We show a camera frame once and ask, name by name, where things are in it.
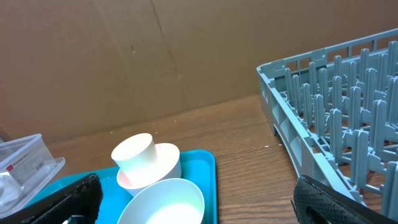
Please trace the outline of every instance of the white bowl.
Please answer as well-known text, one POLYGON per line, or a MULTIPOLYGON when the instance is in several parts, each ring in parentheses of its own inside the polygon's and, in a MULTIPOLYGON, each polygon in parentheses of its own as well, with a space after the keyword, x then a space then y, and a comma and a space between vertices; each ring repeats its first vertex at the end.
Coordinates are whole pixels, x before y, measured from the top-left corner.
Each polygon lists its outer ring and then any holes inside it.
POLYGON ((203 194, 185 179, 167 179, 137 194, 123 210, 118 224, 200 224, 205 213, 203 194))
POLYGON ((177 146, 170 143, 155 145, 157 159, 150 166, 141 169, 134 176, 127 176, 119 169, 116 180, 122 188, 132 196, 136 196, 147 186, 164 179, 181 178, 180 151, 177 146))

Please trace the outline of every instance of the plastic container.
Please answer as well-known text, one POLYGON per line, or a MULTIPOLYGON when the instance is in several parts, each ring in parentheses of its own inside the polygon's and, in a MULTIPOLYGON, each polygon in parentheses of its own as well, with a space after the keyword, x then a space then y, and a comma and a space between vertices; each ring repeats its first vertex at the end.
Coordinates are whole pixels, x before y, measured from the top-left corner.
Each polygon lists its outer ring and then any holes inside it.
POLYGON ((137 194, 123 210, 118 224, 200 224, 205 201, 189 180, 167 179, 137 194))
MULTIPOLYGON (((182 176, 192 181, 203 194, 205 200, 205 214, 203 222, 217 224, 217 184, 216 159, 211 152, 202 149, 180 153, 182 176)), ((96 224, 117 223, 124 208, 131 201, 132 196, 116 182, 119 167, 94 170, 82 174, 64 177, 44 188, 29 204, 60 190, 74 181, 90 173, 98 174, 103 188, 104 198, 99 208, 96 224)))
POLYGON ((24 208, 63 167, 54 159, 42 135, 0 144, 0 218, 24 208))

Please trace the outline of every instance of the white paper cup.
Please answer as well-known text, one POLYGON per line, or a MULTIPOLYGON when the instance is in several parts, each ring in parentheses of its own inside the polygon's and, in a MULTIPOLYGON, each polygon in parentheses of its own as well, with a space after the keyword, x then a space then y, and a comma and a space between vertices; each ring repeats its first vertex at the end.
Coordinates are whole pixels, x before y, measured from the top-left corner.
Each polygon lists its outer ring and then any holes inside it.
POLYGON ((142 170, 140 175, 128 177, 122 169, 119 169, 116 180, 122 188, 132 196, 136 196, 149 185, 164 179, 180 178, 181 164, 180 151, 177 146, 169 143, 156 144, 157 160, 142 170))
POLYGON ((140 175, 157 160, 152 135, 142 133, 129 137, 113 149, 111 157, 128 177, 140 175))
POLYGON ((203 194, 185 179, 167 179, 137 194, 118 224, 200 224, 205 213, 203 194))

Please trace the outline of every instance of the blue tray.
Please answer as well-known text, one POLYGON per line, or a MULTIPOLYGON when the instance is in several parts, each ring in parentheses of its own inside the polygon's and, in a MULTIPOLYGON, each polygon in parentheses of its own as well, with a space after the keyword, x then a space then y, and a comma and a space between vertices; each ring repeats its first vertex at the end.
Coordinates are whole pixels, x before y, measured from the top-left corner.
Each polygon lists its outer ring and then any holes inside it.
MULTIPOLYGON (((205 198, 205 216, 202 223, 217 223, 217 184, 216 184, 216 159, 214 155, 203 149, 181 152, 180 162, 182 178, 195 183, 205 198)), ((131 201, 132 196, 116 182, 119 167, 94 170, 76 175, 70 175, 48 185, 28 204, 31 205, 40 199, 64 188, 74 181, 90 173, 98 174, 104 192, 104 198, 99 208, 96 221, 100 223, 117 223, 123 209, 131 201)))

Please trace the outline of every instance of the clear plastic container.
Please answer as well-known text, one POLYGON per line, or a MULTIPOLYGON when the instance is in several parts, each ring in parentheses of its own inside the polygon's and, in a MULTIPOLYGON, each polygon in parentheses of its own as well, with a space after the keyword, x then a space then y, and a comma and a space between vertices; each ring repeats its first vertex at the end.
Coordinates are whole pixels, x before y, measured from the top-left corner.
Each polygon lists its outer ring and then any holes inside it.
POLYGON ((65 164, 54 159, 42 135, 0 144, 0 218, 24 208, 65 164))

